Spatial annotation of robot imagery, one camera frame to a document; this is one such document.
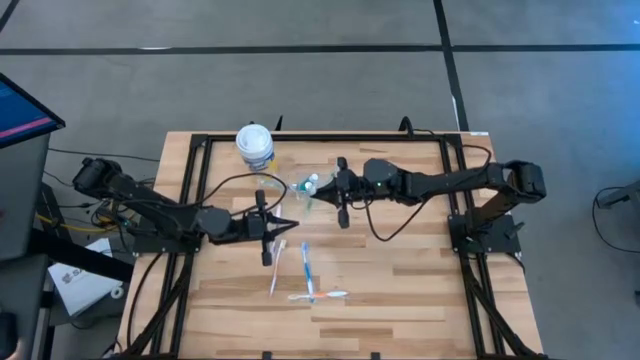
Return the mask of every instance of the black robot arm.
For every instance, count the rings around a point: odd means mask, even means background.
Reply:
[[[520,203],[535,203],[546,196],[539,166],[511,161],[487,163],[483,167],[447,174],[426,175],[400,169],[382,159],[364,164],[364,176],[348,168],[345,158],[338,158],[339,171],[332,181],[318,189],[313,198],[339,208],[338,222],[349,226],[347,205],[357,201],[393,200],[406,206],[428,201],[434,196],[475,189],[492,189],[498,193],[480,208],[468,212],[470,226],[477,228],[504,215]]]
[[[119,202],[151,221],[159,236],[182,242],[191,251],[200,247],[205,234],[215,245],[261,240],[262,263],[268,266],[271,265],[268,244],[277,235],[298,226],[297,221],[280,219],[265,211],[262,190],[256,191],[256,206],[236,220],[225,209],[178,204],[124,174],[114,161],[86,158],[82,164],[73,179],[77,191],[96,199]],[[268,224],[281,226],[269,230]]]

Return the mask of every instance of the wooden tabletop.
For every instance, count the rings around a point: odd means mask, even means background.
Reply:
[[[179,197],[189,139],[193,133],[167,134],[155,190]],[[487,135],[462,133],[463,143],[491,148]],[[481,166],[485,153],[465,148],[468,167]],[[311,173],[329,174],[336,158],[344,156],[356,174],[372,157],[426,174],[443,172],[440,150],[426,142],[276,142],[279,175],[287,182]],[[452,164],[456,164],[450,149]],[[223,179],[247,172],[233,142],[215,143],[207,189]],[[199,167],[195,170],[195,187]],[[209,202],[230,210],[254,204],[255,178],[232,181]],[[492,196],[474,192],[477,205]],[[267,191],[268,201],[278,194]],[[395,202],[371,206],[376,230],[387,236],[415,210]],[[430,200],[422,212],[390,242],[376,240],[364,211],[350,209],[351,227],[337,224],[336,209],[315,201],[288,196],[282,216],[300,226],[282,238],[287,247],[281,258],[278,285],[269,297],[272,268],[263,267],[260,242],[214,246],[203,240],[195,257],[180,357],[256,358],[271,351],[275,358],[473,358],[473,340],[459,259],[451,250],[446,217],[448,199]],[[324,299],[316,304],[290,302],[290,294],[306,293],[300,244],[311,245],[311,268],[319,291],[345,290],[347,299]],[[131,289],[137,288],[153,255],[135,265]],[[165,272],[164,255],[141,291],[133,321],[137,335],[158,306]],[[522,269],[503,255],[488,258],[497,307],[525,344],[542,351]],[[125,344],[133,291],[120,326]],[[492,351],[486,315],[482,313],[487,351]],[[163,349],[168,350],[173,312],[167,317]]]

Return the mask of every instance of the black floor stripe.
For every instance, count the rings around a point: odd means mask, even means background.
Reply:
[[[7,9],[4,11],[4,14],[0,17],[0,32],[2,32],[2,29],[4,29],[7,22],[9,22],[9,18],[11,17],[11,14],[13,14],[13,10],[16,9],[19,2],[20,0],[11,0],[9,6],[7,6]]]
[[[433,0],[433,7],[436,11],[438,20],[438,29],[440,30],[440,39],[442,41],[442,52],[444,54],[444,63],[447,67],[447,77],[449,78],[449,87],[451,95],[455,99],[455,111],[458,117],[458,128],[460,131],[469,131],[469,122],[467,121],[467,112],[464,109],[464,100],[462,100],[462,90],[460,89],[460,79],[458,79],[458,71],[456,70],[456,62],[453,58],[451,47],[451,39],[449,38],[449,29],[447,28],[447,19],[444,14],[442,0]]]
[[[290,45],[212,46],[167,48],[40,48],[0,49],[0,55],[214,55],[214,54],[318,54],[318,53],[413,53],[442,51],[440,45]]]
[[[640,44],[453,45],[453,52],[588,52],[640,51]]]

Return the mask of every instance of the monitor screen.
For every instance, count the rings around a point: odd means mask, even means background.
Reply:
[[[61,127],[62,120],[0,74],[0,148]]]

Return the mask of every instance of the white cup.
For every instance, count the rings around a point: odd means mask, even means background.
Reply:
[[[258,124],[243,127],[236,135],[236,146],[251,171],[276,172],[273,139],[266,127]]]

